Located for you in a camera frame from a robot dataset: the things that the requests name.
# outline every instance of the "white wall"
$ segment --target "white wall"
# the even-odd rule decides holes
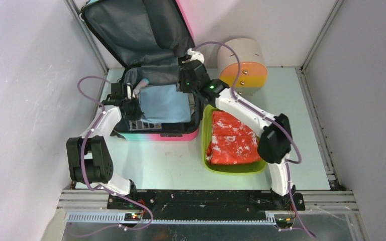
[[[79,8],[85,0],[74,0]],[[195,43],[252,38],[267,66],[302,65],[335,0],[179,0]],[[120,64],[97,40],[109,68]],[[206,65],[217,67],[217,46],[201,48]]]
[[[386,240],[386,1],[345,1],[306,77],[337,173]]]
[[[53,216],[93,110],[85,75],[103,73],[64,1],[0,1],[0,240],[39,240]]]

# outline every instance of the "black mounting plate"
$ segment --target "black mounting plate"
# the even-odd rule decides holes
[[[291,209],[286,197],[268,190],[137,190],[135,196],[135,201],[144,201],[155,219],[253,221],[266,219],[265,211]],[[294,193],[294,201],[298,210],[305,210],[302,194]],[[107,209],[142,211],[112,195]],[[146,212],[143,218],[150,215]]]

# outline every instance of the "cable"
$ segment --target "cable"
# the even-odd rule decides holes
[[[144,206],[146,205],[146,203],[144,202],[143,199],[140,199],[138,202],[143,204]],[[144,209],[143,212],[141,213],[141,215],[144,215],[145,213],[146,213],[146,210]]]
[[[263,113],[261,113],[261,111],[258,111],[257,109],[255,109],[254,107],[252,107],[251,105],[249,105],[248,103],[244,102],[243,100],[239,99],[237,96],[236,96],[236,92],[235,92],[235,88],[236,88],[236,84],[237,84],[237,81],[239,80],[239,77],[240,77],[240,72],[241,72],[241,66],[240,66],[240,60],[239,60],[239,57],[237,56],[237,54],[235,53],[235,51],[228,45],[224,44],[224,43],[221,43],[221,42],[217,42],[217,41],[210,41],[210,42],[205,42],[205,43],[201,43],[199,45],[197,45],[196,47],[193,48],[193,50],[201,47],[201,46],[204,46],[204,45],[208,45],[208,44],[216,44],[216,45],[220,45],[220,46],[224,46],[226,47],[228,50],[230,50],[234,57],[236,58],[236,61],[237,61],[237,65],[238,65],[238,68],[237,68],[237,75],[236,75],[236,78],[234,79],[234,82],[232,84],[232,87],[231,87],[231,95],[232,97],[238,101],[239,103],[241,103],[244,107],[248,108],[249,110],[251,110],[252,112],[256,113],[259,117],[263,118],[264,120],[274,124],[277,128],[279,128],[283,134],[286,136],[286,138],[289,140],[289,142],[292,144],[297,156],[298,156],[298,161],[292,161],[292,160],[289,160],[289,159],[286,159],[286,172],[287,172],[287,181],[288,181],[288,193],[289,193],[289,197],[291,199],[291,203],[295,203],[294,202],[294,197],[292,195],[292,192],[291,192],[291,173],[290,173],[290,170],[289,170],[289,163],[294,163],[294,164],[300,164],[301,161],[302,161],[302,157],[301,157],[301,154],[300,154],[300,150],[298,149],[297,145],[295,144],[294,140],[292,139],[292,137],[289,135],[289,133],[279,124],[277,123],[275,120],[267,117],[266,115],[264,115]],[[304,225],[303,221],[301,220],[300,216],[298,215],[298,210],[297,210],[297,207],[295,205],[293,205],[293,208],[294,208],[294,212],[295,212],[295,215],[297,216],[298,220],[300,221],[301,223],[301,226],[303,228],[295,228],[295,229],[301,229],[301,230],[304,230],[310,237],[312,238],[316,238],[316,235],[312,232],[310,232],[306,226]]]
[[[105,226],[105,227],[103,227],[103,228],[100,228],[100,229],[98,229],[98,230],[96,230],[96,231],[94,231],[94,232],[88,233],[88,234],[73,234],[73,233],[71,233],[71,232],[69,232],[69,233],[70,233],[71,235],[75,236],[75,237],[87,237],[87,236],[94,235],[94,234],[96,234],[96,233],[98,233],[98,232],[100,232],[100,231],[103,231],[103,230],[105,230],[105,229],[107,229],[107,228],[111,228],[111,227],[123,227],[125,230],[128,230],[128,229],[129,229],[129,230],[140,230],[140,229],[144,229],[144,228],[148,227],[148,226],[153,222],[153,213],[152,213],[152,211],[151,211],[148,207],[146,207],[145,205],[142,205],[141,203],[138,203],[138,202],[136,202],[136,201],[134,201],[134,200],[132,200],[132,199],[130,199],[130,198],[128,198],[128,197],[126,197],[126,196],[120,194],[120,193],[115,193],[115,192],[113,192],[113,191],[107,189],[107,188],[104,187],[104,186],[98,185],[98,186],[96,186],[96,187],[93,188],[93,187],[91,187],[91,185],[90,185],[90,183],[89,183],[89,181],[88,181],[88,177],[87,177],[87,175],[86,175],[86,169],[85,169],[85,156],[83,155],[83,154],[85,153],[86,142],[87,142],[89,136],[93,133],[93,129],[95,129],[95,128],[97,127],[97,125],[100,123],[101,119],[103,118],[103,116],[104,116],[104,114],[105,114],[105,112],[106,112],[106,108],[104,107],[104,105],[103,105],[101,102],[99,102],[98,100],[96,100],[96,99],[94,99],[94,98],[92,98],[92,97],[86,95],[86,94],[82,91],[82,89],[80,88],[80,84],[81,84],[84,80],[90,79],[90,78],[93,78],[93,79],[99,79],[99,80],[104,81],[104,82],[106,82],[106,83],[111,83],[110,81],[108,81],[108,80],[106,80],[106,79],[104,79],[104,78],[101,78],[101,77],[97,77],[97,76],[86,76],[86,77],[80,79],[79,82],[77,83],[77,89],[79,90],[79,93],[80,93],[81,95],[83,95],[85,98],[87,98],[87,99],[93,101],[94,103],[97,103],[97,104],[101,107],[101,109],[102,109],[102,112],[100,113],[99,117],[98,117],[98,118],[96,119],[96,121],[92,124],[91,129],[86,133],[85,137],[83,138],[82,145],[81,145],[81,148],[80,148],[80,154],[81,154],[81,155],[80,155],[80,167],[81,167],[81,170],[82,170],[83,181],[85,182],[85,185],[88,187],[88,189],[91,190],[91,191],[95,191],[95,190],[97,190],[97,189],[103,189],[104,191],[108,192],[108,193],[111,194],[111,195],[116,194],[116,196],[118,196],[118,197],[120,197],[120,198],[122,198],[122,199],[124,199],[124,200],[126,200],[126,201],[128,201],[128,202],[130,202],[130,203],[132,203],[132,204],[135,204],[135,205],[137,205],[137,206],[140,206],[140,207],[144,208],[144,210],[147,210],[147,212],[150,214],[150,220],[149,220],[149,222],[148,222],[146,225],[144,225],[144,226],[142,226],[142,227],[139,227],[139,228],[135,228],[135,227],[127,227],[127,226],[124,226],[124,225],[122,225],[122,224],[119,223],[119,224],[112,224],[112,225],[109,225],[109,226]]]
[[[280,228],[277,224],[274,225],[273,227],[275,227],[276,229],[280,231],[292,231],[292,230],[302,230],[302,231],[305,231],[302,227],[289,227],[289,228]]]
[[[288,162],[286,162],[286,173],[287,173],[287,191],[289,193],[289,197],[291,198],[291,202],[294,203],[294,197],[293,197],[292,192],[291,192],[291,171],[289,170],[289,163]],[[294,208],[294,212],[295,212],[295,215],[297,216],[298,221],[300,221],[301,226],[303,227],[301,229],[304,230],[310,237],[317,238],[314,233],[312,233],[311,231],[309,231],[306,228],[306,225],[303,223],[303,220],[298,215],[297,207],[295,205],[292,205],[292,207]]]
[[[291,203],[291,211],[293,211],[294,210],[294,208],[293,208],[293,204]],[[292,213],[291,213],[291,218],[293,218],[293,219],[295,219],[297,217],[297,214],[295,213],[295,216],[294,217],[292,217]]]

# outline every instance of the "beige cylinder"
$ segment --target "beige cylinder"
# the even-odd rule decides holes
[[[251,95],[258,91],[267,79],[267,68],[264,65],[261,48],[253,39],[233,39],[226,42],[238,55],[241,74],[236,89],[242,95]],[[236,57],[225,47],[217,54],[217,65],[220,79],[230,86],[236,78],[238,65]]]

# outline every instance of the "metal frame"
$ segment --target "metal frame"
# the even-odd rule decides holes
[[[350,229],[350,235],[354,241],[369,240],[366,231],[363,226],[362,218],[359,214],[345,214],[345,220],[348,223]]]
[[[303,70],[306,70],[307,67],[309,66],[309,63],[310,63],[311,59],[313,58],[315,51],[317,50],[320,43],[322,42],[322,39],[325,37],[326,33],[328,32],[329,27],[331,26],[332,22],[334,21],[335,16],[337,15],[337,13],[340,10],[343,3],[344,3],[344,0],[336,0],[335,1],[334,6],[332,7],[331,11],[329,12],[329,15],[326,18],[322,29],[320,30],[319,34],[317,35],[317,38],[315,39],[310,51],[308,52],[308,54],[303,62],[303,65],[302,65]]]
[[[70,212],[67,215],[67,222],[92,222],[92,223],[132,223],[136,224],[137,221],[125,221],[125,213],[129,211],[119,212]],[[147,223],[149,219],[143,219],[142,222]],[[154,220],[154,224],[238,224],[235,221],[198,221],[198,220]],[[249,225],[276,225],[274,214],[267,214],[266,220],[259,221],[244,221]]]
[[[352,191],[300,191],[306,205],[301,214],[359,214]],[[109,194],[102,190],[65,189],[61,192],[57,209],[66,212],[129,213],[132,210],[107,209]],[[289,214],[289,211],[267,211],[267,214]]]
[[[327,136],[324,133],[324,128],[320,123],[320,119],[318,117],[317,110],[313,102],[313,98],[311,96],[306,77],[304,76],[304,73],[301,68],[296,68],[296,71],[298,80],[300,82],[301,91],[303,92],[303,97],[306,101],[307,111],[309,112],[310,120],[312,122],[313,131],[318,141],[317,145],[319,147],[320,155],[323,158],[323,165],[325,166],[328,181],[331,185],[331,189],[337,189],[339,183],[332,161],[332,152],[330,151],[329,145],[326,141]]]
[[[73,15],[73,18],[76,20],[76,22],[79,24],[80,29],[82,30],[83,35],[85,36],[86,40],[88,41],[92,51],[95,54],[95,57],[97,58],[97,61],[100,64],[100,67],[103,69],[104,74],[107,74],[109,72],[109,67],[107,66],[107,63],[105,62],[103,56],[101,55],[100,50],[98,49],[94,38],[91,35],[91,32],[86,27],[86,24],[80,19],[79,14],[79,8],[74,3],[73,0],[64,0],[67,4],[67,7],[69,8],[70,12]]]

